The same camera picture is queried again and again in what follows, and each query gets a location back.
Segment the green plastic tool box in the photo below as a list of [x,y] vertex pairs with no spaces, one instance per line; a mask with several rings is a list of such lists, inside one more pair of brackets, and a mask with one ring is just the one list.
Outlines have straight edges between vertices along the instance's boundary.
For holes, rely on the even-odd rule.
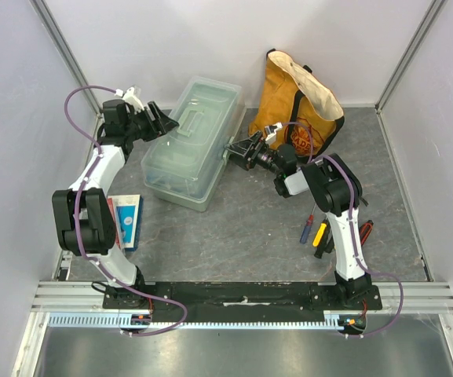
[[246,109],[241,86],[191,79],[170,113],[178,126],[152,142],[141,160],[144,184],[160,199],[204,212]]

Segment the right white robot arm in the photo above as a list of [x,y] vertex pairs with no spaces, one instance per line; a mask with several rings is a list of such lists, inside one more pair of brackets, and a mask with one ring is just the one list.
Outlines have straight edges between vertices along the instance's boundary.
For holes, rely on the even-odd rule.
[[363,259],[357,224],[362,186],[338,155],[299,167],[294,146],[282,144],[273,150],[260,131],[226,145],[225,150],[229,159],[244,170],[260,166],[273,172],[276,191],[282,197],[312,193],[315,206],[325,214],[312,243],[314,257],[321,259],[325,253],[336,253],[331,298],[340,307],[365,307],[379,298]]

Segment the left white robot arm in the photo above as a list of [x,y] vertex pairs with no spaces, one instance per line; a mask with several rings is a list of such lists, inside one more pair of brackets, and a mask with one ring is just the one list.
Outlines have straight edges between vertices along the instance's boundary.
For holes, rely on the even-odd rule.
[[105,101],[104,122],[97,134],[92,159],[78,180],[52,196],[59,245],[81,256],[104,276],[104,297],[136,309],[157,298],[145,287],[141,270],[116,242],[118,228],[107,193],[125,166],[135,141],[153,141],[178,128],[178,121],[151,101],[147,106],[123,99]]

